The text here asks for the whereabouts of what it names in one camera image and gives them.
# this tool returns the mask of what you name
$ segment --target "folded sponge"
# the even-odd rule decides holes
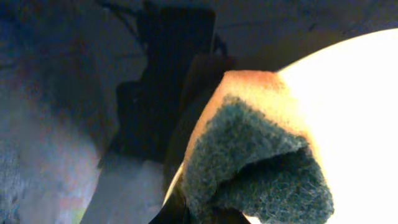
[[[181,187],[194,223],[233,208],[263,223],[325,223],[331,193],[308,143],[226,96],[197,139]]]

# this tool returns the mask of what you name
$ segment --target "sponge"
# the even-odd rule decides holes
[[[185,167],[182,191],[194,223],[237,209],[263,223],[325,223],[332,195],[308,142],[227,95]]]

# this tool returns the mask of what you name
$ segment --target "sponge edge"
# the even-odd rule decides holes
[[[308,143],[227,95],[197,139],[181,188],[196,223],[214,208],[235,208],[262,222],[325,223],[331,193]]]

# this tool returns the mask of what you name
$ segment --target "scrubbing pad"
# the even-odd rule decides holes
[[[234,208],[264,223],[325,223],[333,214],[331,193],[304,138],[230,95],[206,130],[181,183],[195,223],[213,223],[215,208]]]

